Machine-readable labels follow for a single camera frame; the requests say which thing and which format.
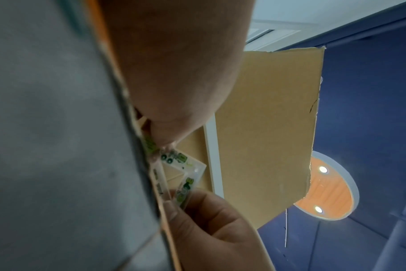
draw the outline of gray fabric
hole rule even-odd
[[[113,270],[159,228],[83,13],[61,2],[0,1],[0,270]]]

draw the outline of hand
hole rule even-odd
[[[100,1],[132,103],[159,147],[204,125],[229,95],[254,1]]]
[[[224,199],[194,190],[186,213],[164,203],[170,230],[185,271],[273,271],[252,226]]]

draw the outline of white ceiling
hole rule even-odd
[[[257,0],[248,32],[248,42],[253,41],[245,50],[275,51],[403,2],[406,0]]]

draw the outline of ceiling light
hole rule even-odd
[[[315,210],[316,210],[318,213],[323,213],[322,208],[320,208],[319,206],[315,206]]]
[[[327,173],[328,169],[326,167],[324,167],[324,166],[320,166],[319,171],[322,172],[322,173]]]

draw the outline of blue ceiling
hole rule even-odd
[[[296,46],[328,43],[314,150],[350,172],[360,203],[341,221],[289,208],[286,248],[285,214],[261,227],[278,271],[369,271],[391,235],[398,220],[390,213],[406,205],[406,27],[329,42],[405,17],[406,5]],[[406,271],[406,239],[391,264]]]

